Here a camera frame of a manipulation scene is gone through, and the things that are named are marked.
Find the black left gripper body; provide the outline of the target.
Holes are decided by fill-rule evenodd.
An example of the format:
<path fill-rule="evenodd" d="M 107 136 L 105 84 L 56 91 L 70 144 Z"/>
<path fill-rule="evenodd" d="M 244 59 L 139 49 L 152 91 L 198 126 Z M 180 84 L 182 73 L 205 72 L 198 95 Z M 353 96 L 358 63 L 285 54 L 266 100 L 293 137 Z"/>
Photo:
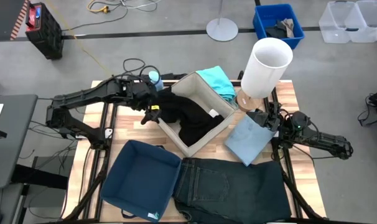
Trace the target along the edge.
<path fill-rule="evenodd" d="M 158 96 L 157 88 L 151 82 L 133 83 L 132 94 L 131 108 L 138 111 L 147 110 Z"/>

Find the black aluminium table frame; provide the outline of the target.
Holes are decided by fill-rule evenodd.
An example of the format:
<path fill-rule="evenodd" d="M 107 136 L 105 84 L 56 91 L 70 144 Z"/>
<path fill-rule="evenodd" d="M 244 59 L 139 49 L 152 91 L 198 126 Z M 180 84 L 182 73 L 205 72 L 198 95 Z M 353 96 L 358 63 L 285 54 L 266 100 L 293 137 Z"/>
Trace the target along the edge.
<path fill-rule="evenodd" d="M 290 80 L 280 81 L 269 97 L 269 100 L 282 103 L 282 107 L 288 112 L 295 112 L 299 109 L 294 86 Z M 239 159 L 223 143 L 243 115 L 242 111 L 235 111 L 233 120 L 229 126 L 201 148 L 195 154 L 195 157 L 237 162 Z M 114 108 L 111 105 L 105 106 L 103 103 L 95 103 L 86 107 L 83 121 L 95 128 L 100 125 L 102 117 L 106 118 L 105 124 L 107 126 L 110 125 L 110 122 L 114 122 L 114 126 L 112 127 L 113 140 L 108 158 L 110 164 L 114 162 L 121 148 L 129 139 L 153 145 L 162 145 L 167 150 L 182 157 L 182 151 L 156 123 L 148 122 L 145 125 L 141 125 L 143 116 L 143 111 L 134 111 L 124 106 Z M 281 163 L 290 178 L 295 180 L 296 187 L 305 201 L 312 207 L 315 213 L 324 217 L 326 213 L 319 183 L 317 182 L 315 168 L 309 155 L 310 149 L 307 146 L 298 145 L 281 155 Z M 63 217 L 68 217 L 78 205 L 80 199 L 88 190 L 90 182 L 99 173 L 104 156 L 103 151 L 90 149 L 90 143 L 87 140 L 78 142 L 69 177 L 67 202 L 64 205 L 65 211 Z M 88 218 L 91 223 L 127 222 L 127 219 L 122 217 L 118 208 L 102 201 L 98 195 L 99 191 L 95 190 L 90 201 L 78 215 L 79 220 Z"/>

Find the turquoise garment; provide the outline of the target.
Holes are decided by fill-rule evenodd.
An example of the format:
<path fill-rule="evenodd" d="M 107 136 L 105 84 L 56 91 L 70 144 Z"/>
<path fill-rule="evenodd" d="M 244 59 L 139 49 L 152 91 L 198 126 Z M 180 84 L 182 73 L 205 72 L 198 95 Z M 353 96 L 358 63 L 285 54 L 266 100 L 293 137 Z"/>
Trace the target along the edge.
<path fill-rule="evenodd" d="M 233 102 L 236 96 L 234 86 L 220 66 L 197 70 L 196 73 L 199 74 L 225 101 L 229 103 Z"/>

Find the beige cloth in crate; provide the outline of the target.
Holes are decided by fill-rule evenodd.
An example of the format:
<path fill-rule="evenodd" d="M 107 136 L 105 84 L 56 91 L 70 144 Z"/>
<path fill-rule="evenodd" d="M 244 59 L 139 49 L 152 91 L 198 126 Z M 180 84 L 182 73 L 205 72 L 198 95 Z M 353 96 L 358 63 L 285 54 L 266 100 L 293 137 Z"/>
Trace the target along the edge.
<path fill-rule="evenodd" d="M 293 19 L 285 18 L 281 22 L 285 28 L 287 38 L 294 38 L 294 21 Z"/>

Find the light grey-blue garment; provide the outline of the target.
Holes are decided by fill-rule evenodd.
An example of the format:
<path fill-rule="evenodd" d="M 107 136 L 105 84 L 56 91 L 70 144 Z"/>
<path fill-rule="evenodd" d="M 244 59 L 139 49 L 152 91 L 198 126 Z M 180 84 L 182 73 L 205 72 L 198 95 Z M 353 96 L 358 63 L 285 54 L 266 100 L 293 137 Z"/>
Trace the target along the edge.
<path fill-rule="evenodd" d="M 224 145 L 245 166 L 249 166 L 275 134 L 275 131 L 261 127 L 248 115 L 244 115 L 230 132 Z"/>

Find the beige fabric storage bin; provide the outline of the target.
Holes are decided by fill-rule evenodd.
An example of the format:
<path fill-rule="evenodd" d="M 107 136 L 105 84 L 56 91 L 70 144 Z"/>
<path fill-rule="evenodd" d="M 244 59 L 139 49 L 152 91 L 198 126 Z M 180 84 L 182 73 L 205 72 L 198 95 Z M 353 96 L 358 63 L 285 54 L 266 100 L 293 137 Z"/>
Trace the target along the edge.
<path fill-rule="evenodd" d="M 187 157 L 193 156 L 209 141 L 226 129 L 234 118 L 234 107 L 225 101 L 199 74 L 195 72 L 188 74 L 172 86 L 165 87 L 164 89 L 166 88 L 171 88 L 171 91 L 178 96 L 193 100 L 212 117 L 216 115 L 222 115 L 224 117 L 224 121 L 191 146 L 187 146 L 179 138 L 180 124 L 178 121 L 174 123 L 166 123 L 159 117 L 158 125 L 160 128 L 182 151 L 183 155 Z"/>

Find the navy blue fabric bin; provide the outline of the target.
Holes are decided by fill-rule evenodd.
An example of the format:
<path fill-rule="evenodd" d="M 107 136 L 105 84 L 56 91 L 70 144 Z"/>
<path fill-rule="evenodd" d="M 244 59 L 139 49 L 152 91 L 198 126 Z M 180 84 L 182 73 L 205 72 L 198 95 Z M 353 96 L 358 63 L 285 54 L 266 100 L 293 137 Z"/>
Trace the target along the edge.
<path fill-rule="evenodd" d="M 172 196 L 181 163 L 179 156 L 163 147 L 128 140 L 108 172 L 101 198 L 129 212 L 129 218 L 158 222 Z"/>

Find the clear plastic tub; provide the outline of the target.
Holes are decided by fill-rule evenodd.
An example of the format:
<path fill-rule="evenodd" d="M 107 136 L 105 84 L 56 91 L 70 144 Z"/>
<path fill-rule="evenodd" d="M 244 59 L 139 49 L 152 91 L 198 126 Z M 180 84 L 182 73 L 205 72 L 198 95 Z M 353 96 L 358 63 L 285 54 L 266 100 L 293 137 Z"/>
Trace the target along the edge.
<path fill-rule="evenodd" d="M 344 21 L 354 43 L 377 41 L 377 0 L 357 1 Z"/>
<path fill-rule="evenodd" d="M 356 4 L 346 0 L 329 1 L 319 20 L 325 43 L 345 44 L 351 41 L 350 33 L 359 31 Z"/>

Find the black garment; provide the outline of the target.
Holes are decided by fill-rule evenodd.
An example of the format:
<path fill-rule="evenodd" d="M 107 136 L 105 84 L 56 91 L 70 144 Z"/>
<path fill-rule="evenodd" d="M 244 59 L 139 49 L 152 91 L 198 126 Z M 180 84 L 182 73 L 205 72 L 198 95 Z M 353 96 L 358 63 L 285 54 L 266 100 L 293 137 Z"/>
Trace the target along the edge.
<path fill-rule="evenodd" d="M 171 91 L 171 88 L 159 91 L 155 104 L 160 106 L 161 114 L 159 117 L 164 122 L 179 122 L 179 138 L 187 146 L 195 144 L 224 121 L 222 115 L 212 117 L 196 102 L 176 95 Z"/>

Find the black mat with striped edge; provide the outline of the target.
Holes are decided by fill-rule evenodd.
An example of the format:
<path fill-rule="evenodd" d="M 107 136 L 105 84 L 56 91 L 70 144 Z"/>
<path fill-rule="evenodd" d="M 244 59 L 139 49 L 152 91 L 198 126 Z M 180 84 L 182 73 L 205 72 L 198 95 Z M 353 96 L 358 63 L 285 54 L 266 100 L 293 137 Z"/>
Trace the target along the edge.
<path fill-rule="evenodd" d="M 24 0 L 0 0 L 0 41 L 9 40 Z"/>

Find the blue plastic crate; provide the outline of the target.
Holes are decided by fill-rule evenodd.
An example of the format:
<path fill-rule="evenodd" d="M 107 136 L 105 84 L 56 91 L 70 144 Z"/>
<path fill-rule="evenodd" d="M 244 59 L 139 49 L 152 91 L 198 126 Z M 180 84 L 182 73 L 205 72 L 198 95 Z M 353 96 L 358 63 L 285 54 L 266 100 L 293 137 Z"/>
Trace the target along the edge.
<path fill-rule="evenodd" d="M 276 21 L 283 21 L 285 18 L 294 21 L 294 38 L 281 39 L 287 43 L 291 49 L 295 49 L 299 42 L 305 37 L 299 21 L 290 4 L 272 4 L 256 6 L 253 18 L 253 26 L 258 39 L 266 38 L 265 28 L 273 27 Z"/>

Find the round grey floor stand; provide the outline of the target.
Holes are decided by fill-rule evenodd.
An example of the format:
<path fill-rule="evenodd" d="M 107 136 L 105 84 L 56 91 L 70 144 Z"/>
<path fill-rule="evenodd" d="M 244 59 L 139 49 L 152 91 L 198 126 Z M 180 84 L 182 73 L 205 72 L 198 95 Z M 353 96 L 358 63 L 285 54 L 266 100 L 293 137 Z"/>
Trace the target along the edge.
<path fill-rule="evenodd" d="M 238 35 L 238 26 L 235 22 L 222 16 L 223 0 L 220 0 L 218 17 L 211 20 L 206 26 L 207 35 L 216 41 L 227 42 Z"/>

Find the black and red toolbox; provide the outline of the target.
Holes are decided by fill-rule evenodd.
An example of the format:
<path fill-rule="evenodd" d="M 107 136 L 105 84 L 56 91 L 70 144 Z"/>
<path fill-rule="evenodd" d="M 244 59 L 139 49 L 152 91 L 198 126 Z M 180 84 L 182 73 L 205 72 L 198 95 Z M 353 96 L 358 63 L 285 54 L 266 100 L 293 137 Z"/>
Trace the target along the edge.
<path fill-rule="evenodd" d="M 28 3 L 25 33 L 46 59 L 62 58 L 62 29 L 44 3 Z"/>

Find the black cloth in crate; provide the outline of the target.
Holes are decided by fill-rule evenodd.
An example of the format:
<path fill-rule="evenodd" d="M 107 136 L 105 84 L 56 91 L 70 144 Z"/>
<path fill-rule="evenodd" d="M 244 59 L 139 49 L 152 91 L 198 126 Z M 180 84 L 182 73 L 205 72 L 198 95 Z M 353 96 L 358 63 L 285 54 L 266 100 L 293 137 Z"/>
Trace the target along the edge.
<path fill-rule="evenodd" d="M 282 21 L 276 21 L 273 27 L 265 28 L 267 37 L 273 37 L 277 39 L 287 38 L 287 28 Z"/>

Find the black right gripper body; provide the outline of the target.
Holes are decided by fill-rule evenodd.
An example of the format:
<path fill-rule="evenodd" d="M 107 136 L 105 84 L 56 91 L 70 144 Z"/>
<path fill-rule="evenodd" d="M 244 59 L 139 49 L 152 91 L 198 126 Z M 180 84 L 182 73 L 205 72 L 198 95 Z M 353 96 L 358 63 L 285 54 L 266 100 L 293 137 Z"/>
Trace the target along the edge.
<path fill-rule="evenodd" d="M 283 123 L 283 117 L 281 115 L 282 105 L 277 102 L 269 102 L 267 106 L 268 115 L 263 124 L 264 128 L 268 128 L 272 132 L 276 132 L 280 125 Z"/>

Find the dark grey desk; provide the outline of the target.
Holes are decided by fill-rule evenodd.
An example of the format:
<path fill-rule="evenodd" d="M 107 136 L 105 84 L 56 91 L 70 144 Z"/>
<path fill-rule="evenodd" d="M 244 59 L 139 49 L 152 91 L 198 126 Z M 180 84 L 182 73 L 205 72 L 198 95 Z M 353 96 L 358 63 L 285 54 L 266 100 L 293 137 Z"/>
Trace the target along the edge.
<path fill-rule="evenodd" d="M 37 95 L 0 96 L 0 130 L 7 134 L 0 139 L 0 189 L 11 181 L 37 99 Z"/>

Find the white lamp with wooden base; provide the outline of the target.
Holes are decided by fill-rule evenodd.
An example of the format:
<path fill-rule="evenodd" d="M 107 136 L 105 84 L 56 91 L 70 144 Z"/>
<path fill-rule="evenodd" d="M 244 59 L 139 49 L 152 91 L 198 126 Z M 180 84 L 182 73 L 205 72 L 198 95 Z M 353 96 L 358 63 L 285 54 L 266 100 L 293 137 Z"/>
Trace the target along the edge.
<path fill-rule="evenodd" d="M 293 59 L 291 47 L 272 37 L 258 40 L 251 51 L 236 97 L 239 109 L 251 111 L 269 97 Z"/>

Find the dark denim jeans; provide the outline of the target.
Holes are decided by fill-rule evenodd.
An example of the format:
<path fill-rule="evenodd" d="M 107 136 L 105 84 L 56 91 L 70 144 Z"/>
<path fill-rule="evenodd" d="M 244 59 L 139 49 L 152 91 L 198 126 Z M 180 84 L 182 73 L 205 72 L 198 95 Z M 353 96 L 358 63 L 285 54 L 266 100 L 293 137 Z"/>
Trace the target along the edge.
<path fill-rule="evenodd" d="M 244 166 L 218 159 L 185 158 L 173 198 L 189 221 L 202 224 L 265 224 L 291 217 L 275 161 Z"/>

